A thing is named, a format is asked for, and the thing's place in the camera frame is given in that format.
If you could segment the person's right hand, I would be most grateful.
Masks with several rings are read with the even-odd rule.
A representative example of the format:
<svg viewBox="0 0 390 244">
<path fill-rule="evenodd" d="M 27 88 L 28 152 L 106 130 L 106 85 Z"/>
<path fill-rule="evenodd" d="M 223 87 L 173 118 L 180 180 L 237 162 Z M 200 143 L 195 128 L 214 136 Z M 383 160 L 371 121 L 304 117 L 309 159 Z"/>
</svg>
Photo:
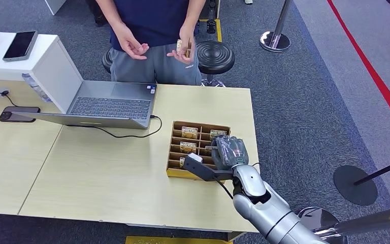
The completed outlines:
<svg viewBox="0 0 390 244">
<path fill-rule="evenodd" d="M 112 25 L 121 49 L 135 60 L 146 60 L 145 53 L 149 49 L 148 44 L 140 44 L 134 37 L 131 30 L 124 23 Z"/>
</svg>

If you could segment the person's left hand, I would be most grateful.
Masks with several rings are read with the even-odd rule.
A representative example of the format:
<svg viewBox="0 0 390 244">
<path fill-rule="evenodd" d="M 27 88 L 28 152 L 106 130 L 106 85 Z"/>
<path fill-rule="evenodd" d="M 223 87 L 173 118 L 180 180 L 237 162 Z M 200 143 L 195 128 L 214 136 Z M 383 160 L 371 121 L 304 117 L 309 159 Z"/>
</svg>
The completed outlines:
<svg viewBox="0 0 390 244">
<path fill-rule="evenodd" d="M 180 29 L 180 48 L 177 50 L 172 50 L 167 54 L 167 57 L 173 57 L 176 60 L 190 65 L 193 63 L 194 54 L 194 25 L 192 24 L 184 24 Z"/>
</svg>

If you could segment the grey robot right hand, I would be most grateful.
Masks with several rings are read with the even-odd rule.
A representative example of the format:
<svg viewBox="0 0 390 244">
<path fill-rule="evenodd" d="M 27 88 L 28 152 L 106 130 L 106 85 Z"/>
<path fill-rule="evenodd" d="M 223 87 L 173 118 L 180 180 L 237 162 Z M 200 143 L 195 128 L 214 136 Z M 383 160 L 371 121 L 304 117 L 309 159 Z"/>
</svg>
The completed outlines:
<svg viewBox="0 0 390 244">
<path fill-rule="evenodd" d="M 249 156 L 242 139 L 235 136 L 216 136 L 211 146 L 212 160 L 218 170 L 230 170 L 240 164 L 248 165 Z"/>
</svg>

